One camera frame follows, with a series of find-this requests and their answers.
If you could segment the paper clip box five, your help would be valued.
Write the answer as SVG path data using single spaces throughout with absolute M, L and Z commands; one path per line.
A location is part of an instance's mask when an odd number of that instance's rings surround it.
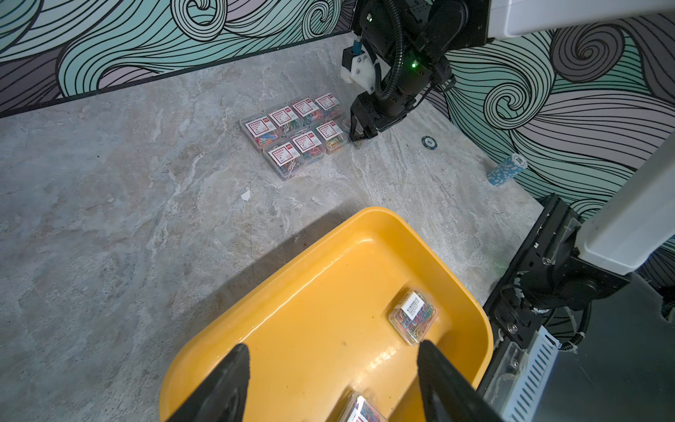
M 286 139 L 266 146 L 262 154 L 282 180 L 291 179 L 305 165 L 299 149 Z

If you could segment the paper clip box one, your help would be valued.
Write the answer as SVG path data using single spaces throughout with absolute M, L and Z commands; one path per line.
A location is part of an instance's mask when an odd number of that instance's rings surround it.
M 324 120 L 322 110 L 310 97 L 296 98 L 290 102 L 290 107 L 300 118 L 300 123 L 304 128 Z

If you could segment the paper clip box ten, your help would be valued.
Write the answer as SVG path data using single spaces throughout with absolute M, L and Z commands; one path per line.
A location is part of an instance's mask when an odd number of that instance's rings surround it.
M 388 321 L 404 343 L 415 346 L 424 340 L 438 314 L 437 307 L 421 291 L 407 289 L 388 313 Z

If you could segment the paper clip box eleven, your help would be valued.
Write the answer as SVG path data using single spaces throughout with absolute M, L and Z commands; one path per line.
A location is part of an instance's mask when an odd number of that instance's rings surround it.
M 242 118 L 240 127 L 258 152 L 282 137 L 281 131 L 267 114 L 258 113 Z

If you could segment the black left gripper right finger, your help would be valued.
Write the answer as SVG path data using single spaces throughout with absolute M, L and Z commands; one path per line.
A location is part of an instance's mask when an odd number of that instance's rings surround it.
M 501 421 L 431 341 L 419 344 L 417 365 L 426 421 Z

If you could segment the yellow plastic tray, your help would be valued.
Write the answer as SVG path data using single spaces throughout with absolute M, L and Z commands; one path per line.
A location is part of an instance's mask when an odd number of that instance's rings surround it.
M 335 420 L 352 391 L 388 420 L 423 420 L 418 350 L 388 320 L 410 290 L 438 311 L 427 339 L 477 386 L 493 354 L 483 307 L 399 215 L 368 207 L 181 349 L 163 380 L 161 420 L 241 343 L 250 351 L 247 421 Z

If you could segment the paper clip box three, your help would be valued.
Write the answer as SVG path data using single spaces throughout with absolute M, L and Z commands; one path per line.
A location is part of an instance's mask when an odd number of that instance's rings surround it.
M 295 133 L 304 127 L 302 118 L 291 105 L 269 107 L 265 110 L 265 114 L 271 119 L 282 136 Z

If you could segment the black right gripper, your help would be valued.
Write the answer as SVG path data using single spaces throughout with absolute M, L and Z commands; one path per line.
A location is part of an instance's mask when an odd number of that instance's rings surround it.
M 402 65 L 391 68 L 386 77 L 376 64 L 376 77 L 375 93 L 360 94 L 350 107 L 350 117 L 378 135 L 404 120 L 431 93 L 441 93 L 455 83 L 448 59 L 426 65 L 413 52 L 406 53 Z

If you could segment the paper clip box seven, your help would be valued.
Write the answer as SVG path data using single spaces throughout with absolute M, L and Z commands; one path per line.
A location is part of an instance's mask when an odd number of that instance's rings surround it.
M 363 395 L 352 392 L 338 422 L 388 422 Z

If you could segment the paper clip box nine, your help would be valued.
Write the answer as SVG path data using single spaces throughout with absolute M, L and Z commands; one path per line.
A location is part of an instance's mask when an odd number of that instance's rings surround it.
M 378 137 L 377 132 L 365 129 L 356 117 L 344 118 L 341 123 L 348 135 L 348 141 L 357 149 L 362 149 L 372 144 Z

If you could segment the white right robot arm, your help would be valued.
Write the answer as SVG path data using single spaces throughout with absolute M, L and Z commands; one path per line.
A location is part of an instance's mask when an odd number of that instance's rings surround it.
M 432 104 L 532 196 L 595 215 L 674 130 L 674 15 L 544 30 L 448 53 Z

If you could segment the paper clip box four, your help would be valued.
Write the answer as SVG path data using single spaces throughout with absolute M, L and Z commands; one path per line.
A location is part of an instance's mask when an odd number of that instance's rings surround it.
M 289 135 L 289 140 L 300 152 L 304 165 L 316 163 L 327 155 L 325 146 L 310 128 L 295 131 Z

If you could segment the paper clip box two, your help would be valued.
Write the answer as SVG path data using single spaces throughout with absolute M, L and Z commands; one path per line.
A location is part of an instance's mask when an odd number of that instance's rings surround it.
M 344 114 L 339 98 L 330 92 L 314 96 L 312 99 L 325 119 L 336 119 Z

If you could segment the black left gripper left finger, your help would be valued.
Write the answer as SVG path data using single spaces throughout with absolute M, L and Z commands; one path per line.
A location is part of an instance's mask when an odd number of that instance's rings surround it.
M 168 421 L 242 422 L 251 378 L 250 360 L 248 346 L 236 345 Z

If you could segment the paper clip box eight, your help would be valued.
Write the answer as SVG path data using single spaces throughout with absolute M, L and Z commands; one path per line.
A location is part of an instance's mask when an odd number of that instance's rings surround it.
M 339 151 L 348 143 L 347 134 L 337 121 L 328 120 L 319 123 L 315 127 L 315 132 L 329 155 Z

